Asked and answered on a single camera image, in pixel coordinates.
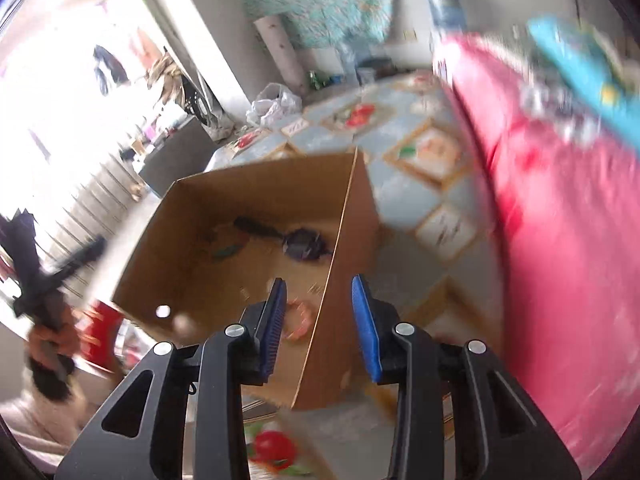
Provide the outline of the person left hand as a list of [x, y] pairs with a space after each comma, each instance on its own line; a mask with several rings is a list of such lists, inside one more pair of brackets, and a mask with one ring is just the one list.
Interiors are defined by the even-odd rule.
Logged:
[[28, 355], [39, 365], [55, 373], [62, 366], [60, 356], [72, 358], [80, 349], [80, 337], [69, 306], [63, 307], [61, 321], [62, 325], [58, 330], [34, 324], [27, 334]]

